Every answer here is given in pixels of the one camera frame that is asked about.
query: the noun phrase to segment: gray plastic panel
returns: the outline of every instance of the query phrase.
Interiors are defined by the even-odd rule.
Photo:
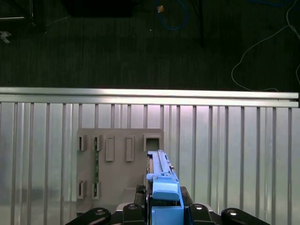
[[[78,142],[83,139],[85,151],[83,144],[77,151],[77,213],[100,206],[114,211],[120,203],[133,202],[136,185],[144,184],[147,150],[154,150],[147,140],[158,140],[156,150],[164,146],[161,129],[80,128]]]

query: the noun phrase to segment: aluminum rail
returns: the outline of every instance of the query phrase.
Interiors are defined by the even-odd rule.
[[[280,92],[0,88],[0,102],[299,107],[298,100]]]

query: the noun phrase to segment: vertical metal bar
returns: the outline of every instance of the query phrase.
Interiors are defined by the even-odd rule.
[[[192,195],[193,106],[180,106],[180,183]]]
[[[112,105],[98,105],[98,126],[97,128],[113,128],[115,126],[114,118],[115,118],[115,106]]]
[[[261,109],[256,109],[256,182],[255,182],[255,216],[259,218],[260,209],[260,146],[261,146]]]
[[[144,106],[143,105],[131,105],[131,127],[130,128],[143,128],[144,123]]]
[[[160,106],[160,128],[161,129],[164,129],[164,125],[165,125],[165,123],[164,123],[164,106],[163,105],[161,105]]]
[[[29,136],[29,161],[28,161],[28,187],[27,187],[27,225],[31,224],[31,187],[32,187],[32,149],[33,149],[33,116],[34,104],[30,104],[30,136]]]
[[[195,203],[208,204],[209,166],[210,149],[209,130],[210,130],[210,108],[208,106],[196,106],[196,115],[193,123],[196,123],[193,138],[195,139]]]
[[[114,105],[114,128],[121,128],[121,105]]]
[[[95,128],[99,127],[98,116],[99,116],[99,105],[95,104]]]
[[[257,109],[245,107],[242,115],[242,154],[243,173],[241,177],[241,195],[243,198],[243,210],[251,215],[255,215],[256,200],[256,152],[257,152]]]
[[[144,117],[143,117],[143,127],[146,129],[148,127],[148,106],[144,105]]]
[[[50,104],[46,107],[46,134],[45,134],[45,183],[44,183],[44,225],[47,225],[48,215],[48,174],[49,174],[49,126]]]
[[[66,104],[62,106],[62,137],[61,137],[61,177],[60,177],[60,225],[64,222],[64,162],[65,162],[65,131],[66,131]]]
[[[288,109],[287,225],[292,225],[292,109]]]
[[[144,108],[144,123],[147,128],[161,128],[163,127],[164,114],[160,105],[148,105]]]
[[[197,108],[193,106],[192,122],[192,199],[195,201],[195,164],[196,164],[196,131],[197,131]]]
[[[209,106],[207,204],[211,205],[212,106]]]
[[[127,106],[127,128],[131,128],[131,105]]]
[[[229,148],[229,113],[228,107],[225,107],[225,166],[224,166],[224,208],[228,205],[228,148]]]
[[[121,123],[121,128],[127,128],[127,123],[128,123],[128,105],[121,105],[120,123]]]
[[[300,109],[292,109],[292,123],[291,123],[291,135],[292,135],[292,143],[291,143],[291,188],[289,195],[291,196],[291,223],[292,225],[299,224],[300,221],[300,213],[299,213],[299,206],[300,206]]]
[[[245,108],[240,109],[240,209],[244,209]]]
[[[176,106],[176,151],[177,151],[177,174],[180,176],[180,106]]]
[[[82,105],[82,127],[81,128],[94,128],[95,127],[95,105],[83,104]]]
[[[115,105],[111,106],[111,128],[114,128],[114,120],[115,120]]]
[[[275,157],[275,220],[278,225],[288,222],[288,156],[289,156],[289,110],[276,109],[276,157]]]
[[[273,163],[273,136],[274,136],[274,122],[273,109],[267,108],[265,110],[265,190],[264,190],[264,220],[267,223],[272,223],[272,163]]]
[[[10,223],[15,224],[15,179],[16,179],[16,147],[17,147],[17,127],[18,127],[18,104],[14,104],[14,130],[13,130],[13,163],[12,163],[12,183],[11,183],[11,212]]]
[[[276,225],[276,108],[273,108],[273,137],[272,137],[272,225]]]
[[[241,108],[229,107],[228,135],[228,204],[240,206]]]
[[[79,104],[79,109],[78,109],[78,128],[83,127],[83,105]]]
[[[210,206],[216,211],[218,209],[218,178],[219,178],[219,149],[220,149],[220,107],[212,108],[212,144],[210,152],[210,169],[211,169],[211,191]]]
[[[164,151],[167,155],[170,155],[170,146],[171,146],[171,107],[169,105],[164,105],[163,110],[164,117]]]
[[[29,170],[29,149],[30,149],[30,117],[31,117],[31,103],[24,104],[24,119],[23,119],[23,142],[21,142],[21,148],[23,152],[23,159],[22,159],[22,181],[21,181],[21,188],[24,188],[24,192],[21,192],[21,216],[20,221],[22,225],[27,225],[27,218],[28,218],[28,173]]]

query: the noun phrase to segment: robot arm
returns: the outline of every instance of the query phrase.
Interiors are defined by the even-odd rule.
[[[94,208],[68,225],[268,225],[242,210],[228,208],[221,215],[210,206],[193,203],[168,156],[148,152],[146,186],[137,186],[135,201],[118,206],[115,213]]]

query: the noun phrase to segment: rectangular slot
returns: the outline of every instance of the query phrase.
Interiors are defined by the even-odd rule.
[[[147,151],[159,150],[159,139],[158,138],[146,139],[146,149]]]
[[[114,160],[114,136],[106,139],[105,159],[111,162]]]
[[[93,149],[95,151],[101,151],[102,150],[102,135],[94,137],[93,146],[94,146]]]
[[[77,199],[84,199],[86,196],[86,181],[81,180],[77,185]]]
[[[80,135],[78,137],[78,150],[79,151],[85,151],[87,149],[87,136],[86,135]]]
[[[100,197],[100,188],[99,188],[100,184],[99,182],[94,183],[92,186],[92,196],[93,199],[99,199]]]
[[[82,148],[82,145],[83,145],[83,138],[82,137],[79,137],[79,150],[81,150]]]
[[[126,161],[133,162],[135,158],[135,137],[126,137]]]
[[[162,150],[160,138],[160,135],[144,135],[144,151]]]

